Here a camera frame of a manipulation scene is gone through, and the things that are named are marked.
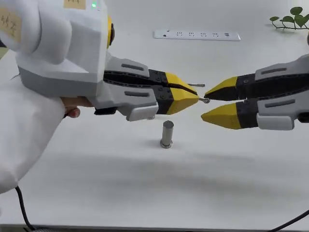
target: black cable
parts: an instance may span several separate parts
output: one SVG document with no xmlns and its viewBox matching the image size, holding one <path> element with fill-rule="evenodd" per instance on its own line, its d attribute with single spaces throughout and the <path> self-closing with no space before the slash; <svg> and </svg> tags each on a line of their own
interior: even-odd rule
<svg viewBox="0 0 309 232">
<path fill-rule="evenodd" d="M 16 190 L 17 195 L 18 195 L 18 198 L 19 198 L 20 209 L 21 209 L 21 213 L 23 214 L 24 221 L 25 221 L 26 225 L 28 226 L 28 228 L 29 228 L 31 231 L 34 231 L 35 228 L 34 228 L 34 227 L 30 224 L 30 222 L 28 221 L 28 217 L 27 217 L 26 209 L 25 209 L 25 205 L 24 205 L 23 194 L 21 193 L 21 190 L 20 190 L 19 186 L 17 186 L 17 187 L 15 188 L 15 190 Z"/>
<path fill-rule="evenodd" d="M 276 232 L 276 231 L 279 231 L 279 230 L 282 230 L 283 228 L 285 227 L 288 227 L 292 224 L 294 224 L 295 222 L 298 222 L 299 220 L 303 219 L 304 217 L 308 216 L 309 215 L 309 210 L 307 210 L 306 212 L 302 213 L 301 215 L 295 217 L 294 219 L 284 223 L 283 225 L 280 225 L 272 230 L 269 230 L 269 231 L 266 231 L 266 232 Z"/>
</svg>

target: yellow fingertip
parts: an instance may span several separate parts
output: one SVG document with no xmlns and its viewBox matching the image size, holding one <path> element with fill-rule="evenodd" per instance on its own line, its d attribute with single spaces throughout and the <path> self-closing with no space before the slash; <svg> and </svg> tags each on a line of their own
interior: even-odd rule
<svg viewBox="0 0 309 232">
<path fill-rule="evenodd" d="M 171 92 L 174 98 L 172 105 L 170 106 L 167 115 L 178 113 L 191 105 L 198 102 L 198 96 L 187 92 L 183 89 L 171 88 Z"/>
<path fill-rule="evenodd" d="M 237 116 L 236 103 L 220 106 L 202 116 L 203 121 L 228 129 L 241 129 Z"/>
<path fill-rule="evenodd" d="M 195 93 L 197 92 L 192 86 L 189 86 L 186 82 L 184 82 L 178 76 L 176 76 L 172 73 L 169 73 L 169 72 L 166 72 L 165 74 L 166 74 L 166 78 L 167 78 L 169 84 L 180 85 L 180 86 L 186 87 L 189 90 L 194 91 Z"/>
<path fill-rule="evenodd" d="M 225 81 L 223 81 L 220 84 L 218 84 L 216 87 L 214 87 L 211 90 L 209 90 L 208 92 L 206 92 L 205 95 L 213 93 L 215 91 L 218 91 L 218 90 L 220 90 L 222 88 L 236 86 L 237 78 L 238 78 L 237 76 L 234 76 L 234 77 L 231 77 L 229 79 L 226 79 Z"/>
</svg>

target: power strip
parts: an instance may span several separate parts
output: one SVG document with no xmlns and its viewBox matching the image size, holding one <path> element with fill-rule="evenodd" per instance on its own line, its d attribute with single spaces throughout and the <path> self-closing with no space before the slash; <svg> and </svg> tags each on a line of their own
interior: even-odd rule
<svg viewBox="0 0 309 232">
<path fill-rule="evenodd" d="M 155 30 L 156 39 L 240 41 L 237 32 Z"/>
</svg>

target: small screw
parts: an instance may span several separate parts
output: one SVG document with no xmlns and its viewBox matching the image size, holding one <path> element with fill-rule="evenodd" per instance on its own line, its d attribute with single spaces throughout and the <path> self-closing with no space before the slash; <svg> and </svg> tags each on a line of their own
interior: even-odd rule
<svg viewBox="0 0 309 232">
<path fill-rule="evenodd" d="M 205 104 L 208 104 L 211 101 L 209 98 L 199 98 L 198 100 L 204 102 Z"/>
<path fill-rule="evenodd" d="M 205 87 L 206 86 L 205 84 L 188 84 L 188 85 L 192 87 Z"/>
</svg>

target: sticky note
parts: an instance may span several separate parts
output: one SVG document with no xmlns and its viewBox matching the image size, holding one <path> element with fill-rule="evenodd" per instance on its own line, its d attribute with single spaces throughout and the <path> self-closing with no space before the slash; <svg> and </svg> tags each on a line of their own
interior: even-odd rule
<svg viewBox="0 0 309 232">
<path fill-rule="evenodd" d="M 22 20 L 8 9 L 0 7 L 0 30 L 4 31 L 16 42 L 21 40 Z"/>
<path fill-rule="evenodd" d="M 85 10 L 86 0 L 64 0 L 64 8 Z"/>
</svg>

